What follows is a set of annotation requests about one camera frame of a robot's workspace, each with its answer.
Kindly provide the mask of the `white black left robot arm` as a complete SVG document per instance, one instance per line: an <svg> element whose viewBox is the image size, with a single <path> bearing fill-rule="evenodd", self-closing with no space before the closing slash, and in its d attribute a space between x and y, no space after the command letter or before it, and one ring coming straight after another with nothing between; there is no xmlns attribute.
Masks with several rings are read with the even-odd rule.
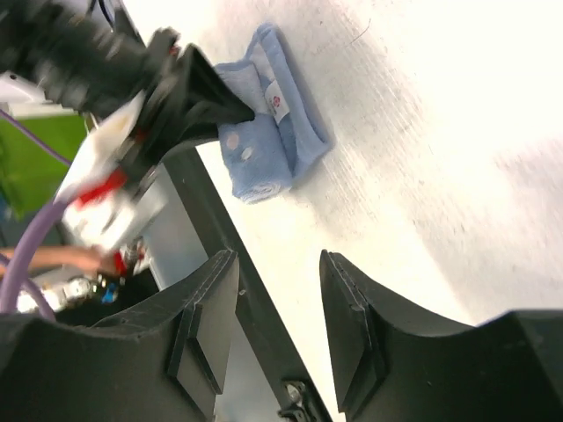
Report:
<svg viewBox="0 0 563 422"><path fill-rule="evenodd" d="M182 142L214 140L223 124L254 112L195 45L171 28L143 41L120 1L102 1L113 22L69 1L1 4L1 100L47 101L107 118L131 103L131 128L113 158L130 177L145 173Z"/></svg>

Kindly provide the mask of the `light blue towel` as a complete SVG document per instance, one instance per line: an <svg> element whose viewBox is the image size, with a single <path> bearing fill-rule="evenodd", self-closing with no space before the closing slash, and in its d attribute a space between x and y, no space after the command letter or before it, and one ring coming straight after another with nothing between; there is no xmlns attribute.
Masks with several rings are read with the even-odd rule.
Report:
<svg viewBox="0 0 563 422"><path fill-rule="evenodd" d="M278 28L259 26L245 56L216 65L216 72L255 113L253 120L218 127L233 196L253 204L290 189L330 144L308 111Z"/></svg>

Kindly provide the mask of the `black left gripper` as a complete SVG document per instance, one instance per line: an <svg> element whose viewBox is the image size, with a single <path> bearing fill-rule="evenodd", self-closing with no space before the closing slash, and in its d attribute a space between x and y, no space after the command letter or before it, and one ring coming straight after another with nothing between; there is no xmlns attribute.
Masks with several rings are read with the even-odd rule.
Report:
<svg viewBox="0 0 563 422"><path fill-rule="evenodd" d="M169 30L144 46L59 1L1 3L1 70L37 86L48 101L107 118L140 96L140 112L115 160L142 176L179 140L199 145L222 125L252 121L255 112L189 44L182 56Z"/></svg>

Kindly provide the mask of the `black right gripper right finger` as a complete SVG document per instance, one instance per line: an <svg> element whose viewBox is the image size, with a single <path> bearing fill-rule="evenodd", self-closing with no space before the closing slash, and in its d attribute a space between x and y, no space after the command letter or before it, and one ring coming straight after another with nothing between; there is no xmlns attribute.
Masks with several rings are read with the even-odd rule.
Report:
<svg viewBox="0 0 563 422"><path fill-rule="evenodd" d="M349 421L559 421L562 314L510 311L472 327L422 308L323 251L322 302Z"/></svg>

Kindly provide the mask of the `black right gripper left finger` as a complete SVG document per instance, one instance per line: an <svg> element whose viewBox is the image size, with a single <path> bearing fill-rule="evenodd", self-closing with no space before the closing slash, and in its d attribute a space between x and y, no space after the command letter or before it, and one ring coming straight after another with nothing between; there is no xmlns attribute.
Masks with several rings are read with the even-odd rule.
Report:
<svg viewBox="0 0 563 422"><path fill-rule="evenodd" d="M223 391L234 251L92 327L1 317L4 421L207 421Z"/></svg>

